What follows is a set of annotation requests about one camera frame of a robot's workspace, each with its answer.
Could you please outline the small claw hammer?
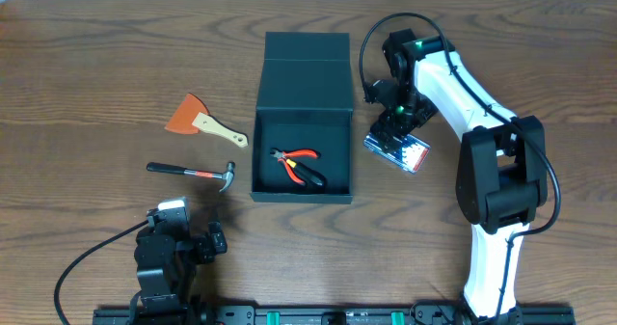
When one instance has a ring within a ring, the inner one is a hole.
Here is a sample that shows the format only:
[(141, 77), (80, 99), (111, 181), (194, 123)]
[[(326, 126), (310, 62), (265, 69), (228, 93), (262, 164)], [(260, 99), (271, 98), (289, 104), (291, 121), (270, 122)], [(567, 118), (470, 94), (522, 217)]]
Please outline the small claw hammer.
[(212, 173), (207, 171), (199, 171), (189, 168), (184, 168), (175, 165), (149, 162), (147, 164), (147, 170), (149, 172), (161, 173), (161, 174), (170, 174), (170, 175), (179, 175), (179, 176), (195, 176), (195, 177), (203, 177), (203, 178), (211, 178), (221, 180), (224, 185), (219, 190), (220, 193), (226, 192), (231, 184), (233, 183), (235, 177), (235, 163), (229, 161), (226, 165), (226, 170), (223, 173)]

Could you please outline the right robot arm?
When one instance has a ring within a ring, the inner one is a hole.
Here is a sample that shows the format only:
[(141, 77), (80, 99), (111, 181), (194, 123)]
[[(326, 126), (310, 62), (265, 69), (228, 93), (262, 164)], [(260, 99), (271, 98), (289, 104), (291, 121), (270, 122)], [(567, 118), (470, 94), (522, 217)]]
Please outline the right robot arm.
[(455, 192), (471, 224), (471, 258), (458, 323), (515, 324), (514, 281), (523, 232), (548, 195), (538, 152), (544, 128), (497, 103), (464, 67), (450, 42), (393, 32), (382, 51), (391, 74), (368, 88), (385, 110), (365, 146), (414, 173), (428, 150), (412, 134), (441, 114), (460, 141)]

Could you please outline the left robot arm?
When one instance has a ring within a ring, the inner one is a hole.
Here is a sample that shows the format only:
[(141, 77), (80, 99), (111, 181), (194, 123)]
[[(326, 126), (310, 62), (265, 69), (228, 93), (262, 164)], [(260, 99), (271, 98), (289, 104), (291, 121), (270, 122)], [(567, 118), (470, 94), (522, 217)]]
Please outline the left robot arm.
[(222, 224), (213, 218), (205, 233), (193, 235), (184, 207), (152, 209), (147, 224), (137, 235), (134, 253), (142, 316), (188, 314), (194, 307), (191, 287), (197, 267), (228, 250)]

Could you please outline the black yellow screwdriver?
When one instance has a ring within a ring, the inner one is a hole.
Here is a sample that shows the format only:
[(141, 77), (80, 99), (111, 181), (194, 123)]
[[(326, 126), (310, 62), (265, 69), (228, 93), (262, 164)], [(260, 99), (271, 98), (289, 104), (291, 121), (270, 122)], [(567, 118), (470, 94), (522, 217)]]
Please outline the black yellow screwdriver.
[(285, 159), (283, 161), (284, 167), (288, 176), (296, 184), (302, 186), (314, 186), (323, 188), (326, 185), (325, 178), (318, 174), (313, 169), (305, 166), (302, 163), (293, 161), (291, 159)]

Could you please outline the orange scraper wooden handle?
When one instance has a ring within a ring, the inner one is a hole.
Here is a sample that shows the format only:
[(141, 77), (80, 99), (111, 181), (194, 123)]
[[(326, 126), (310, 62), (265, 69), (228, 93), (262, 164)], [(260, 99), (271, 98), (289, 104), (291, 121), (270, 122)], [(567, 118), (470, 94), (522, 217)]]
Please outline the orange scraper wooden handle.
[(165, 129), (182, 135), (199, 133), (216, 135), (229, 140), (239, 148), (246, 148), (249, 145), (248, 137), (245, 134), (234, 131), (218, 122), (210, 115), (205, 104), (192, 94), (187, 94), (184, 97), (165, 125)]

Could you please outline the red handled pliers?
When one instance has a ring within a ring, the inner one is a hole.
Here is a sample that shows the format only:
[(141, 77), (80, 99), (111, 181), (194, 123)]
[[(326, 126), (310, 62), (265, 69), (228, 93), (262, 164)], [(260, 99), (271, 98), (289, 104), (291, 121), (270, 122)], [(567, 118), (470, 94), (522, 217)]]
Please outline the red handled pliers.
[(271, 149), (270, 155), (282, 163), (289, 178), (300, 186), (324, 187), (325, 180), (316, 171), (307, 167), (303, 163), (296, 161), (298, 157), (309, 157), (317, 159), (319, 153), (313, 149), (297, 149), (293, 151), (282, 151)]

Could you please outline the blue screwdriver set case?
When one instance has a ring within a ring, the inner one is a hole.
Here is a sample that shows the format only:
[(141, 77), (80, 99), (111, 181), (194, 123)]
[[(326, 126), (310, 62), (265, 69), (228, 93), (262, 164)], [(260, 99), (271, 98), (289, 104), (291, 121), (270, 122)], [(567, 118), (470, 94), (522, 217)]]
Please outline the blue screwdriver set case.
[(402, 147), (394, 151), (383, 151), (372, 133), (365, 136), (363, 144), (373, 153), (411, 174), (415, 174), (420, 169), (430, 151), (428, 144), (411, 134), (403, 139)]

